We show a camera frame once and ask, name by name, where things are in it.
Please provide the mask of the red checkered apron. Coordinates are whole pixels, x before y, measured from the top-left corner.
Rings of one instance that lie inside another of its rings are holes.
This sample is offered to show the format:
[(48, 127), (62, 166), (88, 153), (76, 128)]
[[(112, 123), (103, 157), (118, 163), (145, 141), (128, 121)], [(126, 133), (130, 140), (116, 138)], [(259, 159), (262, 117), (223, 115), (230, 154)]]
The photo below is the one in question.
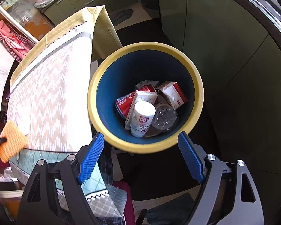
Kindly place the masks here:
[(0, 21), (0, 42), (17, 62), (21, 62), (35, 45), (3, 20)]

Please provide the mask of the clear plastic bottle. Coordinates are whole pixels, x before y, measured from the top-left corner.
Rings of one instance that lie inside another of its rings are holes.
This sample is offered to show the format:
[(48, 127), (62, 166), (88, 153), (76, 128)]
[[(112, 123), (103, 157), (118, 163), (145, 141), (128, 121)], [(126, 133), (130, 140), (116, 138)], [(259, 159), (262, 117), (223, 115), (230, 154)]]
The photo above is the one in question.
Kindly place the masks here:
[(178, 123), (178, 114), (162, 95), (158, 95), (154, 104), (156, 113), (145, 137), (154, 137), (170, 132)]

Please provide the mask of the green kitchen cabinets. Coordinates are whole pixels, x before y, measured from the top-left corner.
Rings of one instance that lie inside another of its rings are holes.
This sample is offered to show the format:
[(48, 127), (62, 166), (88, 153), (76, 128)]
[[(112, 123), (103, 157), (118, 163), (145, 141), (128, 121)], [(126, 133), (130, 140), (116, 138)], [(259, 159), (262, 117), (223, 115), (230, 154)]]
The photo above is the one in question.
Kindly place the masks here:
[(162, 18), (118, 31), (123, 45), (163, 42), (195, 64), (205, 91), (196, 143), (281, 175), (281, 35), (245, 0), (159, 0)]

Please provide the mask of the orange foam fruit net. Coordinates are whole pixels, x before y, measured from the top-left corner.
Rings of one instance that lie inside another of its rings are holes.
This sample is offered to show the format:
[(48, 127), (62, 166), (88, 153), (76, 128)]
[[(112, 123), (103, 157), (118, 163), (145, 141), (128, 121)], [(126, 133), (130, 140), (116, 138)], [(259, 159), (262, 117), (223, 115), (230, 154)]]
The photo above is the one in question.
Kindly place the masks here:
[(4, 126), (0, 139), (6, 139), (0, 144), (0, 159), (7, 163), (14, 155), (28, 145), (27, 137), (19, 130), (11, 120)]

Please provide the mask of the red white milk carton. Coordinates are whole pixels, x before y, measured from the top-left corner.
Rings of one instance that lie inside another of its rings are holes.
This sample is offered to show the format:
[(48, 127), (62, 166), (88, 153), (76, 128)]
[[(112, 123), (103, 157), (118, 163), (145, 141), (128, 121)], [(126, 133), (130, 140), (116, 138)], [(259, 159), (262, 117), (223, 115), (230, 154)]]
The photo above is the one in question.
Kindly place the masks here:
[(151, 84), (147, 84), (115, 101), (118, 113), (125, 119), (124, 127), (126, 130), (130, 130), (134, 105), (139, 101), (146, 101), (154, 104), (157, 97), (158, 94), (155, 87)]

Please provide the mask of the patterned tablecloth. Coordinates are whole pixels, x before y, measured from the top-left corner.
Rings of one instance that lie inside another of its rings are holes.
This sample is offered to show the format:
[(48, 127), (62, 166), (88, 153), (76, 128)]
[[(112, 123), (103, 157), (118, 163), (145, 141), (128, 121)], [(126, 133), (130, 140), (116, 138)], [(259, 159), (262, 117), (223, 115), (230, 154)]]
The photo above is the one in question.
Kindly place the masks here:
[(113, 185), (105, 145), (91, 177), (78, 180), (78, 152), (98, 133), (88, 113), (96, 61), (120, 47), (105, 7), (87, 7), (45, 35), (14, 71), (7, 119), (28, 140), (9, 160), (25, 186), (17, 224), (125, 223), (127, 194)]

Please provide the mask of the red white small box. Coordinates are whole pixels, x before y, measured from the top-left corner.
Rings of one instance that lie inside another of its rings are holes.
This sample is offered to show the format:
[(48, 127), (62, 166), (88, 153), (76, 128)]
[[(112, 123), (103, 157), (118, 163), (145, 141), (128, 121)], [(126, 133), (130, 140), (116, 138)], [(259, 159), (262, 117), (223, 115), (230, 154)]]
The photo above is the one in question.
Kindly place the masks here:
[(157, 89), (175, 110), (188, 102), (177, 82), (166, 81), (158, 85)]

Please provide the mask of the yellow blue trash bin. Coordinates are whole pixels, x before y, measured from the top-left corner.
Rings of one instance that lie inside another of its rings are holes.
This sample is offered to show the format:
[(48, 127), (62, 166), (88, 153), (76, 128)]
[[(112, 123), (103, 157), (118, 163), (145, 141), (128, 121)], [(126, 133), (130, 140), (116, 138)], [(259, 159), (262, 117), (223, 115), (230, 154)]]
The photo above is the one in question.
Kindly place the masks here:
[[(178, 119), (159, 136), (146, 134), (158, 113), (159, 94)], [(194, 63), (180, 50), (141, 42), (120, 48), (96, 70), (89, 85), (88, 113), (107, 143), (131, 153), (154, 153), (189, 133), (203, 108), (204, 90)]]

